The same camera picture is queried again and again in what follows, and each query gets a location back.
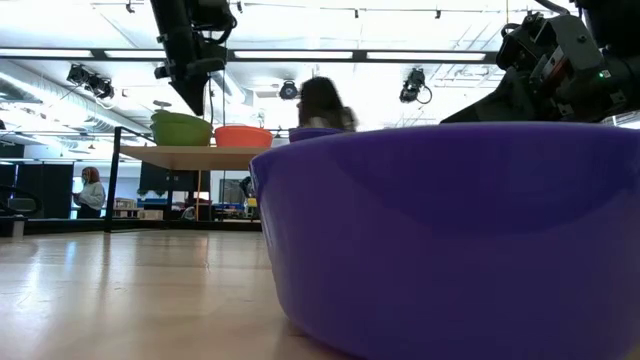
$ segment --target pipe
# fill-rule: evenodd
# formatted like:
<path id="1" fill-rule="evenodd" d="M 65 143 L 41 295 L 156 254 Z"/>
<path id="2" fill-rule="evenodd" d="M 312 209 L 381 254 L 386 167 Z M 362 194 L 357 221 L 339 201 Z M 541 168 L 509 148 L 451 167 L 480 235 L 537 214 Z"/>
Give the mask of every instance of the pipe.
<path id="1" fill-rule="evenodd" d="M 89 119 L 93 117 L 95 112 L 96 120 L 100 120 L 111 126 L 125 126 L 134 131 L 149 132 L 148 128 L 113 111 L 105 110 L 101 106 L 96 106 L 95 101 L 78 95 L 75 92 L 69 93 L 68 89 L 42 78 L 11 61 L 0 60 L 0 77 L 10 81 L 22 90 L 32 93 L 44 103 L 51 104 L 52 107 L 62 106 L 65 110 L 72 111 L 74 114 L 77 114 L 75 116 Z"/>

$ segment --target wooden floor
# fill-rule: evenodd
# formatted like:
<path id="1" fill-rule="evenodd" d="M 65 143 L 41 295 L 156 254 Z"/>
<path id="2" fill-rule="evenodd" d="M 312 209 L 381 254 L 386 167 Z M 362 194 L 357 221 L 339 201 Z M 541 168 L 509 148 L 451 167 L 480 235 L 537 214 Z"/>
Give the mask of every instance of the wooden floor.
<path id="1" fill-rule="evenodd" d="M 348 359 L 296 331 L 260 233 L 0 242 L 0 358 Z"/>

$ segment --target ceiling light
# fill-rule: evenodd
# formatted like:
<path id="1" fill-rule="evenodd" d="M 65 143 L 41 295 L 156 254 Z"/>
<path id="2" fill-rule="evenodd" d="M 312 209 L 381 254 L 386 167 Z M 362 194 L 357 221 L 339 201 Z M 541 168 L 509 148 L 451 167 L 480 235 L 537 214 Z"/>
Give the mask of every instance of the ceiling light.
<path id="1" fill-rule="evenodd" d="M 107 50 L 104 53 L 110 58 L 164 59 L 166 57 L 162 50 Z"/>
<path id="2" fill-rule="evenodd" d="M 487 57 L 484 53 L 471 52 L 369 52 L 367 58 L 372 60 L 436 60 L 436 61 L 482 61 Z"/>
<path id="3" fill-rule="evenodd" d="M 351 59 L 351 51 L 234 51 L 239 59 Z"/>
<path id="4" fill-rule="evenodd" d="M 91 58 L 93 54 L 89 50 L 64 50 L 64 49 L 3 49 L 0 48 L 0 56 L 30 56 L 30 57 L 60 57 L 60 58 Z"/>
<path id="5" fill-rule="evenodd" d="M 3 162 L 6 161 L 10 161 L 10 162 L 16 162 L 16 161 L 35 161 L 36 159 L 23 159 L 23 158 L 2 158 Z"/>

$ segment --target shelf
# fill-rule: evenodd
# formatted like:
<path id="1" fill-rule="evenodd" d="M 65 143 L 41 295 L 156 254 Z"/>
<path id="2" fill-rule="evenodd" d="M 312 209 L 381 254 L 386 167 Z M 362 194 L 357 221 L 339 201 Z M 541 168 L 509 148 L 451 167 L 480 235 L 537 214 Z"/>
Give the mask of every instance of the shelf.
<path id="1" fill-rule="evenodd" d="M 249 161 L 267 150 L 269 148 L 123 146 L 120 153 L 170 170 L 248 170 Z"/>

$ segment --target desk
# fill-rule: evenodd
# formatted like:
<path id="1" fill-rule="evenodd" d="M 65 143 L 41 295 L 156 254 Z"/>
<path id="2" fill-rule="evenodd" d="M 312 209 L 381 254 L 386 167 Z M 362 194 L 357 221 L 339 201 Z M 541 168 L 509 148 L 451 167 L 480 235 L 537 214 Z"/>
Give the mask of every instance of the desk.
<path id="1" fill-rule="evenodd" d="M 169 170 L 247 170 L 269 148 L 207 146 L 123 146 L 122 154 Z"/>
<path id="2" fill-rule="evenodd" d="M 111 175 L 109 177 L 109 198 L 107 199 L 107 213 L 105 216 L 104 231 L 107 233 L 111 232 L 114 211 L 117 211 L 117 209 L 114 209 L 114 201 L 120 154 L 169 170 L 167 207 L 165 209 L 165 220 L 169 220 L 173 202 L 174 177 L 171 174 L 172 171 L 248 170 L 251 159 L 269 150 L 269 148 L 257 147 L 121 146 L 120 140 L 122 139 L 123 131 L 155 142 L 146 135 L 136 133 L 124 127 L 116 127 L 113 139 Z"/>

